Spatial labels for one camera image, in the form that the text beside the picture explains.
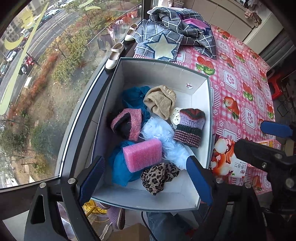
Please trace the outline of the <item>leopard print scarf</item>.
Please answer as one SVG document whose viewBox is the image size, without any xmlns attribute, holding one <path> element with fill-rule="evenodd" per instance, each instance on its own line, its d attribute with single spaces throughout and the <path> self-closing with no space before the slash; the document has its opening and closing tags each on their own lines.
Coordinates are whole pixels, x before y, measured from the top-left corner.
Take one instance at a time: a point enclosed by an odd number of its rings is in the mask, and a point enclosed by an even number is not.
<svg viewBox="0 0 296 241">
<path fill-rule="evenodd" d="M 159 163 L 145 169 L 141 174 L 142 185 L 152 195 L 163 191 L 166 182 L 171 182 L 180 173 L 179 168 L 172 163 Z"/>
</svg>

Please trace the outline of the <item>light blue fluffy fabric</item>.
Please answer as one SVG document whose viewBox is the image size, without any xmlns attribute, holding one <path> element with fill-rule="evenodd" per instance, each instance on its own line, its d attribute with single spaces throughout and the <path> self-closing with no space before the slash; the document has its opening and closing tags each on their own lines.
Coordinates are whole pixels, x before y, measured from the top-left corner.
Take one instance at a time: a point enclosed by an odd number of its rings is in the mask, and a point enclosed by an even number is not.
<svg viewBox="0 0 296 241">
<path fill-rule="evenodd" d="M 173 128 L 159 116 L 151 116 L 140 131 L 140 136 L 144 140 L 157 138 L 162 142 L 162 152 L 164 159 L 175 164 L 180 170 L 186 169 L 186 161 L 193 152 L 182 143 L 173 139 Z"/>
</svg>

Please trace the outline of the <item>pink foam sponge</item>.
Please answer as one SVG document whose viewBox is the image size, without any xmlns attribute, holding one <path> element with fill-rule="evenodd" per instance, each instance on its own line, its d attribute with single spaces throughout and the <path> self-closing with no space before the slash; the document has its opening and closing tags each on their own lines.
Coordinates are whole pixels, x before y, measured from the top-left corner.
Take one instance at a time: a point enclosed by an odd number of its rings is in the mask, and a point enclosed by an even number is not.
<svg viewBox="0 0 296 241">
<path fill-rule="evenodd" d="M 134 173 L 162 160 L 162 142 L 157 138 L 123 147 L 123 155 L 129 172 Z"/>
</svg>

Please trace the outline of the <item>pink strawberry paw tablecloth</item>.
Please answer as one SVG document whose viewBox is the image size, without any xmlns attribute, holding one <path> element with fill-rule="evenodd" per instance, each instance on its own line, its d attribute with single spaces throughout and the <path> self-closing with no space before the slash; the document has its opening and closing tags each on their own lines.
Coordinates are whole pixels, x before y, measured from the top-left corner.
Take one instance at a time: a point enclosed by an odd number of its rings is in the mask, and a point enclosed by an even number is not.
<svg viewBox="0 0 296 241">
<path fill-rule="evenodd" d="M 208 76 L 212 92 L 213 133 L 234 140 L 275 139 L 260 129 L 263 121 L 273 121 L 274 107 L 267 84 L 269 65 L 225 30 L 212 26 L 216 59 L 210 59 L 192 46 L 179 48 L 177 63 Z M 250 183 L 256 194 L 271 192 L 267 174 L 247 164 L 243 178 L 223 176 L 234 185 Z"/>
</svg>

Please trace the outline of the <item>red plastic stool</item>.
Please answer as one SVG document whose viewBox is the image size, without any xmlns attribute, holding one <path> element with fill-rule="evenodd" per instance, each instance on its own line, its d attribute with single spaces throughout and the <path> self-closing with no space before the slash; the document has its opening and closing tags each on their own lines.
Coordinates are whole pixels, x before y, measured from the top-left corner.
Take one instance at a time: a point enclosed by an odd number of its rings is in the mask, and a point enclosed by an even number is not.
<svg viewBox="0 0 296 241">
<path fill-rule="evenodd" d="M 281 81 L 286 78 L 282 72 L 274 72 L 268 78 L 268 85 L 271 91 L 272 100 L 276 100 L 283 95 Z"/>
</svg>

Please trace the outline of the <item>blue jeans leg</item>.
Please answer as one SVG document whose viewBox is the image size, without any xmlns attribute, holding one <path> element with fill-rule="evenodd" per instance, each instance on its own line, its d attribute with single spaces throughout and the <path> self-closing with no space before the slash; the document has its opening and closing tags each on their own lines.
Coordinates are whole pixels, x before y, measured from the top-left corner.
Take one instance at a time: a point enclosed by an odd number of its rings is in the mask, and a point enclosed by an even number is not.
<svg viewBox="0 0 296 241">
<path fill-rule="evenodd" d="M 191 225 L 178 214 L 170 212 L 147 212 L 148 227 L 151 230 L 149 240 L 191 240 L 189 232 L 193 231 Z"/>
</svg>

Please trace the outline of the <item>purple slipper on floor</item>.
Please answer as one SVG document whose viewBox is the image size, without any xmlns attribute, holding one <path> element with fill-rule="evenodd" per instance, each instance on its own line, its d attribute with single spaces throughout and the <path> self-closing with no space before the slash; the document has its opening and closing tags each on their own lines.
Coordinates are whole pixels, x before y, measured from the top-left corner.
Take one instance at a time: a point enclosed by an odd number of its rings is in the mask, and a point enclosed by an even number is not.
<svg viewBox="0 0 296 241">
<path fill-rule="evenodd" d="M 115 230 L 122 230 L 125 227 L 125 209 L 97 202 L 99 208 L 107 211 L 107 216 Z"/>
</svg>

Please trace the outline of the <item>purple striped knitted hat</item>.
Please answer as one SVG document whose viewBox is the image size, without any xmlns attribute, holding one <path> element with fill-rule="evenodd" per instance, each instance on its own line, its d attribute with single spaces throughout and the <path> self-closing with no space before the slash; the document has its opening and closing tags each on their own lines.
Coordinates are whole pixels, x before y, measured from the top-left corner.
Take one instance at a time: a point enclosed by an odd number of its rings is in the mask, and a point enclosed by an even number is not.
<svg viewBox="0 0 296 241">
<path fill-rule="evenodd" d="M 184 145 L 199 148 L 201 144 L 202 130 L 206 121 L 205 113 L 199 109 L 181 109 L 180 122 L 173 135 L 173 139 Z"/>
</svg>

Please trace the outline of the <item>white polka dot cloth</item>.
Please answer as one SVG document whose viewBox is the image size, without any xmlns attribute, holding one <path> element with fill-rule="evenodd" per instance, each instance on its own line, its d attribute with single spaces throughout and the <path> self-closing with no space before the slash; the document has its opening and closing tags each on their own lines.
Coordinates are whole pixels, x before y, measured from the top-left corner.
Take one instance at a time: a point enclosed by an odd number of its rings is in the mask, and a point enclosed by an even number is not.
<svg viewBox="0 0 296 241">
<path fill-rule="evenodd" d="M 181 108 L 176 107 L 176 108 L 172 109 L 171 112 L 170 112 L 169 120 L 170 120 L 170 122 L 172 124 L 172 127 L 174 129 L 177 128 L 177 125 L 181 121 L 180 110 L 181 110 Z"/>
</svg>

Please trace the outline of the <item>beige knitted hat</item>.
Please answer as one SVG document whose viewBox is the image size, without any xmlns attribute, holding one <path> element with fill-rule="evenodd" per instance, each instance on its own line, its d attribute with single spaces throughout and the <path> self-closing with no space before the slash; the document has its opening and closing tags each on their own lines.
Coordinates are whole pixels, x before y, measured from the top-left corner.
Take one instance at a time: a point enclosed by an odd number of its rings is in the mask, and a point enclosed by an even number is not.
<svg viewBox="0 0 296 241">
<path fill-rule="evenodd" d="M 174 90 L 165 85 L 151 88 L 145 95 L 143 103 L 154 114 L 167 120 L 175 106 L 177 95 Z"/>
</svg>

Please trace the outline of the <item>grey storage box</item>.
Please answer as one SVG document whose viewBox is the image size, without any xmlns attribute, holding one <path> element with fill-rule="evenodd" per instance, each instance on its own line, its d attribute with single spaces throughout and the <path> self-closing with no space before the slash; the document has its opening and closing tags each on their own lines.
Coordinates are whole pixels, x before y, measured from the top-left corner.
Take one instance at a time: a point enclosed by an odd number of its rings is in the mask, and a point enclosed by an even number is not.
<svg viewBox="0 0 296 241">
<path fill-rule="evenodd" d="M 201 199 L 185 169 L 185 157 L 193 155 L 203 167 L 208 167 L 212 151 L 212 94 L 209 77 L 194 70 L 170 62 L 122 58 L 108 85 L 102 105 L 93 156 L 107 159 L 121 138 L 107 126 L 107 116 L 122 108 L 121 94 L 132 87 L 156 87 L 165 85 L 177 96 L 178 108 L 199 109 L 205 113 L 201 144 L 198 148 L 173 143 L 174 129 L 169 121 L 152 114 L 140 131 L 139 140 L 159 139 L 163 144 L 163 161 L 175 160 L 180 173 L 165 183 L 164 189 L 153 195 L 146 190 L 141 180 L 126 186 L 112 182 L 111 167 L 106 166 L 92 198 L 111 206 L 152 212 L 182 212 L 195 210 Z"/>
</svg>

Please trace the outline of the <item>pink black knitted hat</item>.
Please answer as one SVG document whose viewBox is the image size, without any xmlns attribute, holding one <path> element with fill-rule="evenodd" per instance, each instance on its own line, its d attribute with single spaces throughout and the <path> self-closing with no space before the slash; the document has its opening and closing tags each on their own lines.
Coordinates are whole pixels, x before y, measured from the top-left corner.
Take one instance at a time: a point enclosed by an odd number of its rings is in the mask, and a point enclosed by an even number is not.
<svg viewBox="0 0 296 241">
<path fill-rule="evenodd" d="M 123 109 L 111 122 L 111 130 L 121 138 L 136 142 L 142 126 L 142 111 L 136 108 Z"/>
</svg>

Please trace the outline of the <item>dark plaid star blanket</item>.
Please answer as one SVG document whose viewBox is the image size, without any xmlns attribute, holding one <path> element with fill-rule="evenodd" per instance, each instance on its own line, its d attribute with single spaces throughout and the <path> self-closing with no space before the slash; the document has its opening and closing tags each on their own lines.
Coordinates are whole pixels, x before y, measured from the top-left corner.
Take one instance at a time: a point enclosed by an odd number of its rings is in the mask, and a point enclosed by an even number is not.
<svg viewBox="0 0 296 241">
<path fill-rule="evenodd" d="M 210 25 L 192 9 L 155 7 L 149 19 L 133 33 L 135 54 L 173 62 L 181 46 L 192 46 L 198 53 L 216 59 L 216 43 Z"/>
</svg>

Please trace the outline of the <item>cream shoe far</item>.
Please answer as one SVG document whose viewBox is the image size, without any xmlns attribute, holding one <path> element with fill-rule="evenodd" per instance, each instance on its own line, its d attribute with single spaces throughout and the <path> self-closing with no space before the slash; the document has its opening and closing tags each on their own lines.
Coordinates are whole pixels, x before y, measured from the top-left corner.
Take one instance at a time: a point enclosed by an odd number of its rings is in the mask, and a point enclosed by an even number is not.
<svg viewBox="0 0 296 241">
<path fill-rule="evenodd" d="M 137 24 L 132 24 L 131 25 L 131 27 L 128 29 L 128 31 L 126 33 L 126 36 L 125 36 L 125 39 L 124 39 L 125 42 L 131 42 L 131 41 L 135 40 L 133 35 L 136 32 L 137 28 L 138 28 Z"/>
</svg>

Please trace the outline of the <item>cream shoe near window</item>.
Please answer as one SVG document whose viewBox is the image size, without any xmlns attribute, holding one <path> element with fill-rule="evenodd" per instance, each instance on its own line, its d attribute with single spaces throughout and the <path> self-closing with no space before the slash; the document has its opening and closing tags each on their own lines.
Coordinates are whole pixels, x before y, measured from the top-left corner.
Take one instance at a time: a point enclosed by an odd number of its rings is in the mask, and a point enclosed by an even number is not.
<svg viewBox="0 0 296 241">
<path fill-rule="evenodd" d="M 124 50 L 124 46 L 121 42 L 118 42 L 112 46 L 111 54 L 105 64 L 106 70 L 112 70 L 117 66 L 120 55 L 123 52 L 123 50 Z"/>
</svg>

